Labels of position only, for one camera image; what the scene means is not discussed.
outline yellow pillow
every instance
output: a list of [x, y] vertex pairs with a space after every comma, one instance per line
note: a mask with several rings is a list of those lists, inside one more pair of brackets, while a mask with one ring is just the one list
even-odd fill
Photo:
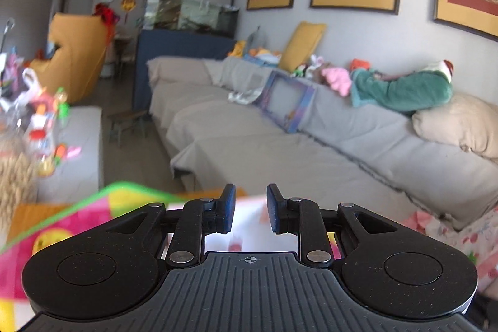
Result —
[[308, 62], [327, 29], [325, 24], [301, 22], [282, 54], [278, 67], [294, 72], [298, 66]]

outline floor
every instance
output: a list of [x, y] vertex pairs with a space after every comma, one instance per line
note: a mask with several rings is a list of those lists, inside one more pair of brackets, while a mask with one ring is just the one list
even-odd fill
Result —
[[170, 158], [159, 139], [152, 122], [146, 123], [147, 137], [138, 130], [125, 131], [119, 149], [115, 141], [109, 142], [109, 114], [130, 110], [133, 89], [132, 71], [124, 72], [121, 82], [99, 79], [94, 93], [81, 104], [102, 108], [102, 135], [104, 138], [104, 181], [132, 181], [168, 193], [183, 193], [180, 180], [174, 180], [169, 170]]

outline screw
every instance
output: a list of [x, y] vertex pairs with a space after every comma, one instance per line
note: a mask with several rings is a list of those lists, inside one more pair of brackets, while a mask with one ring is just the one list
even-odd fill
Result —
[[179, 250], [169, 255], [169, 260], [174, 263], [188, 263], [194, 258], [190, 252]]
[[306, 255], [306, 257], [314, 263], [327, 263], [330, 259], [332, 259], [332, 256], [323, 250], [311, 251]]

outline yellow chair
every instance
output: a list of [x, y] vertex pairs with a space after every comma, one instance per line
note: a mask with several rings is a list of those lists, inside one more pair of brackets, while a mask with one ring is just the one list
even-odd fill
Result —
[[57, 13], [48, 39], [58, 50], [52, 59], [34, 60], [29, 66], [49, 93], [63, 87], [69, 103], [80, 101], [92, 93], [99, 78], [107, 37], [107, 27], [100, 17]]

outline smiley face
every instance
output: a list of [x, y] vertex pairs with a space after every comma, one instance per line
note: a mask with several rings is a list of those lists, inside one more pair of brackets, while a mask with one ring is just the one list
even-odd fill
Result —
[[63, 229], [63, 228], [48, 229], [48, 230], [42, 232], [36, 238], [36, 240], [33, 244], [32, 255], [41, 251], [43, 248], [46, 248], [50, 245], [53, 245], [54, 243], [63, 241], [64, 239], [70, 238], [72, 236], [73, 236], [73, 234], [71, 234], [68, 230]]

